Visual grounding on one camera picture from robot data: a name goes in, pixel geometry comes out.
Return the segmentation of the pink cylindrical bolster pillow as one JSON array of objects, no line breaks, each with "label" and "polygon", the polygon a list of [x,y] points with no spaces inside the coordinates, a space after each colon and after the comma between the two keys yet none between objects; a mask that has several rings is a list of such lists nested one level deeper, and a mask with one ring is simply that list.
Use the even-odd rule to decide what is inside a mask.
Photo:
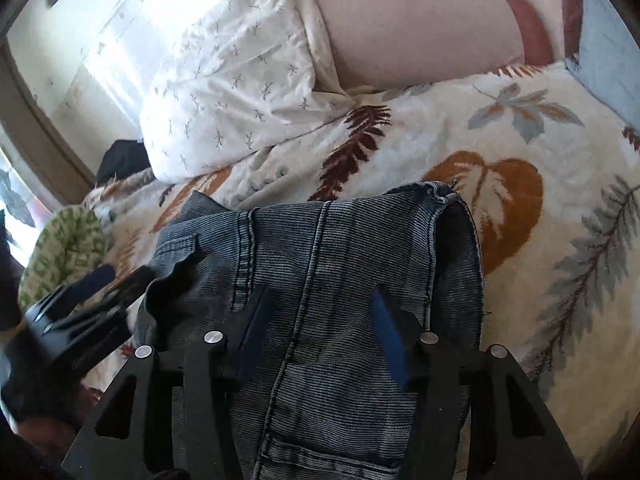
[{"label": "pink cylindrical bolster pillow", "polygon": [[345,90],[463,78],[554,54],[528,0],[316,0]]}]

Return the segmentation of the leaf print bed blanket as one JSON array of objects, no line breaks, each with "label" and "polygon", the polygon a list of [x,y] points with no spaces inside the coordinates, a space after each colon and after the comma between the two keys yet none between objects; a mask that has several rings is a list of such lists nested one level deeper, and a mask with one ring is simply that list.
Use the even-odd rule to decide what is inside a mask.
[{"label": "leaf print bed blanket", "polygon": [[609,474],[639,439],[639,137],[562,64],[360,96],[352,114],[213,174],[169,184],[145,170],[85,205],[126,276],[193,192],[250,208],[419,180],[470,208],[484,341],[522,363],[582,472]]}]

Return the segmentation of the green white rolled quilt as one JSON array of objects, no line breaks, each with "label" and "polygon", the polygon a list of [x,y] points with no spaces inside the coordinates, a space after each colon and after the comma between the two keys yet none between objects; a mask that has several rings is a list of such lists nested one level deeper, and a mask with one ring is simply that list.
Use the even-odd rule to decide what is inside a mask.
[{"label": "green white rolled quilt", "polygon": [[18,285],[21,310],[96,269],[110,244],[92,210],[73,205],[56,212],[40,232]]}]

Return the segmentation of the grey denim pants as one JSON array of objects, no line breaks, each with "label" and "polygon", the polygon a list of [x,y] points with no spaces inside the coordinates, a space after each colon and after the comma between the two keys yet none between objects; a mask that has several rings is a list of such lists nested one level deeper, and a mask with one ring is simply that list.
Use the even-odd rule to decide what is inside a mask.
[{"label": "grey denim pants", "polygon": [[241,311],[272,307],[250,381],[232,402],[247,479],[393,479],[416,409],[386,370],[369,304],[477,347],[484,283],[469,209],[438,182],[380,196],[233,211],[193,194],[166,226],[134,341],[174,350]]}]

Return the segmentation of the white patterned pillow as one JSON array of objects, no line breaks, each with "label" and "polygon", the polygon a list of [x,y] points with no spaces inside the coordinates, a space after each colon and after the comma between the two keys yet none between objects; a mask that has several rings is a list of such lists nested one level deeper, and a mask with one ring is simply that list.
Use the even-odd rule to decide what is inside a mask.
[{"label": "white patterned pillow", "polygon": [[354,106],[316,0],[227,0],[169,49],[139,122],[158,180],[209,174]]}]

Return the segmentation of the black garment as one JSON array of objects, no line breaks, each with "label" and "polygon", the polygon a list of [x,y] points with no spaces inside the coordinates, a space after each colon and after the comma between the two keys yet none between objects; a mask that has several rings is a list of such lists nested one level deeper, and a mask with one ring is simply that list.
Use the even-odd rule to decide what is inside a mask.
[{"label": "black garment", "polygon": [[96,186],[122,180],[150,168],[144,144],[136,140],[117,140],[102,157],[96,173]]}]

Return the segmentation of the brown wooden window frame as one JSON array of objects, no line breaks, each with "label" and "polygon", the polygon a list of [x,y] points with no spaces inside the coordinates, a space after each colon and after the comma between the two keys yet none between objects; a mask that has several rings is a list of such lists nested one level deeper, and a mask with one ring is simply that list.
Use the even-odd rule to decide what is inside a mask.
[{"label": "brown wooden window frame", "polygon": [[38,106],[17,68],[8,40],[1,41],[1,125],[26,166],[61,204],[78,204],[94,175]]}]

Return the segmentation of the pink padded headboard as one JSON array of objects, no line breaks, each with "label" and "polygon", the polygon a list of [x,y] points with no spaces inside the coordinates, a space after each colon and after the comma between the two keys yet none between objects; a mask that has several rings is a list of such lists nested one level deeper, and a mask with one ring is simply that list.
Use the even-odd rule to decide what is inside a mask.
[{"label": "pink padded headboard", "polygon": [[583,13],[584,0],[562,0],[564,55],[567,58],[578,55]]}]

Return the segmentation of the light blue grey cushion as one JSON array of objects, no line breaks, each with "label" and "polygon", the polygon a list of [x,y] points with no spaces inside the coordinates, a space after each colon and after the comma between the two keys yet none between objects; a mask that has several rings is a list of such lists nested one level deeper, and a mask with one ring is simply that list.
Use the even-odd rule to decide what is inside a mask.
[{"label": "light blue grey cushion", "polygon": [[582,32],[570,72],[639,132],[639,47],[610,0],[582,0]]}]

